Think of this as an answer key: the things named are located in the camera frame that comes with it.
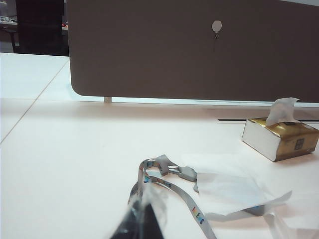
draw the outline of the chair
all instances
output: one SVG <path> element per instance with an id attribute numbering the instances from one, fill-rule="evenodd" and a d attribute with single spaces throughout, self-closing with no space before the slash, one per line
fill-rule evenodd
<path id="1" fill-rule="evenodd" d="M 12 43 L 16 53 L 67 55 L 61 29 L 63 0 L 16 0 L 16 13 L 19 47 Z"/>

